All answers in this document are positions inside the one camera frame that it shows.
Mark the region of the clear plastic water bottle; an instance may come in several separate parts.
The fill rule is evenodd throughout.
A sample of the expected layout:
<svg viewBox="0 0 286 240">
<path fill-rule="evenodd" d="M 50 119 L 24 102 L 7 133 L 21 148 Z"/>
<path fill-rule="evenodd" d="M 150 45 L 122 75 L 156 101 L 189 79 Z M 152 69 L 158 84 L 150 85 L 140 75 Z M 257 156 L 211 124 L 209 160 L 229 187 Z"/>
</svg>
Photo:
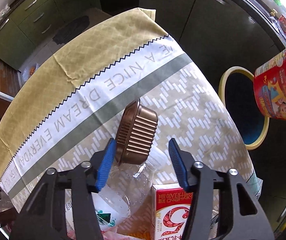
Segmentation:
<svg viewBox="0 0 286 240">
<path fill-rule="evenodd" d="M 140 165 L 112 165 L 106 185 L 99 193 L 92 194 L 102 231 L 120 225 L 142 206 L 152 187 L 154 175 L 167 161 L 166 154 L 152 146 L 147 160 Z"/>
</svg>

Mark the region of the red white milk carton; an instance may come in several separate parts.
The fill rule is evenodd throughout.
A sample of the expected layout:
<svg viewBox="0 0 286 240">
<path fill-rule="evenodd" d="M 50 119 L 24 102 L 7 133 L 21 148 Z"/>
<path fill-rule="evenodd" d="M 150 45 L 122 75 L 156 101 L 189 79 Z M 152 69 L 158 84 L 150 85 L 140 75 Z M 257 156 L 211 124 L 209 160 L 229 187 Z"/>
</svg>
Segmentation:
<svg viewBox="0 0 286 240">
<path fill-rule="evenodd" d="M 189 217 L 193 194 L 178 183 L 152 186 L 151 239 L 179 240 Z"/>
</svg>

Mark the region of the red instant noodle cup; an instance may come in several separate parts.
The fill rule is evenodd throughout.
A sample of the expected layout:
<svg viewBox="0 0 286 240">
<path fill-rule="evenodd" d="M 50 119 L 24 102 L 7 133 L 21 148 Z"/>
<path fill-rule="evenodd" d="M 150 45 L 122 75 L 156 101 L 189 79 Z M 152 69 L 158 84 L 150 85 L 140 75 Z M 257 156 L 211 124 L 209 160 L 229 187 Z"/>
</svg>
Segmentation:
<svg viewBox="0 0 286 240">
<path fill-rule="evenodd" d="M 286 121 L 286 49 L 255 70 L 253 88 L 261 113 Z"/>
</svg>

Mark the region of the yellow rimmed blue trash bin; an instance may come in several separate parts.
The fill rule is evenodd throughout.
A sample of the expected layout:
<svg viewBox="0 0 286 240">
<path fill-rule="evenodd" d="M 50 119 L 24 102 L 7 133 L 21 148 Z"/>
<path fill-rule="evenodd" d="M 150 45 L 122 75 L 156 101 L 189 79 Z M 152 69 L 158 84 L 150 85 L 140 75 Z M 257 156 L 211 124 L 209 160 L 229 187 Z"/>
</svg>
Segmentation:
<svg viewBox="0 0 286 240">
<path fill-rule="evenodd" d="M 219 83 L 219 97 L 249 151 L 263 143 L 269 126 L 269 118 L 255 101 L 253 80 L 247 69 L 234 66 L 224 72 Z"/>
</svg>

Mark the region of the green kitchen cabinets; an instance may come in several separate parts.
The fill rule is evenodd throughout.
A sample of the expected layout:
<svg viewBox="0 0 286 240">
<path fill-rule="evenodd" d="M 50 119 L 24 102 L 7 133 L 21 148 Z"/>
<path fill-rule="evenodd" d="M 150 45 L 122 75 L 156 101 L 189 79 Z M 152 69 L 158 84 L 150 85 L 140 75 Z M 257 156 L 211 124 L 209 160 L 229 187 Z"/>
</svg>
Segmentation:
<svg viewBox="0 0 286 240">
<path fill-rule="evenodd" d="M 15 0 L 0 20 L 0 59 L 18 69 L 42 41 L 88 9 L 117 15 L 154 9 L 156 22 L 204 73 L 255 70 L 284 45 L 244 0 Z"/>
</svg>

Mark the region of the patterned tablecloth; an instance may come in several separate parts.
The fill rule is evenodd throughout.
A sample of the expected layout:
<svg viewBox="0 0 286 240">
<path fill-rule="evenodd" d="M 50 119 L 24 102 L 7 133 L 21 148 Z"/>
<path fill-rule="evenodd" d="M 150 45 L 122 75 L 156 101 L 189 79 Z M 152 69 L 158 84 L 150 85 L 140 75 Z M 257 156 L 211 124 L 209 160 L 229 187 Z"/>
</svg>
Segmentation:
<svg viewBox="0 0 286 240">
<path fill-rule="evenodd" d="M 10 239 L 104 239 L 147 226 L 152 188 L 133 215 L 108 231 L 92 197 L 94 154 L 115 140 L 123 111 L 137 99 L 157 113 L 152 146 L 168 158 L 152 186 L 178 183 L 171 138 L 190 153 L 193 198 L 181 239 L 272 237 L 236 125 L 154 19 L 154 10 L 136 8 L 94 26 L 51 56 L 15 96 L 0 122 L 0 186 L 19 209 Z"/>
</svg>

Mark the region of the dark floor mat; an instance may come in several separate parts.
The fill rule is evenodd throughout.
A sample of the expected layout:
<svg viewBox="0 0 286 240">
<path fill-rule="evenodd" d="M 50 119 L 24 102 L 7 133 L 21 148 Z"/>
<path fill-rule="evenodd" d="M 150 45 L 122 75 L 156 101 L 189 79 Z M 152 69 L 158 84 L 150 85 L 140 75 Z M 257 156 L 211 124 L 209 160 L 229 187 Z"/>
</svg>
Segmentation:
<svg viewBox="0 0 286 240">
<path fill-rule="evenodd" d="M 57 45 L 67 44 L 85 31 L 89 24 L 90 21 L 87 15 L 76 18 L 56 33 L 53 37 L 53 42 Z"/>
</svg>

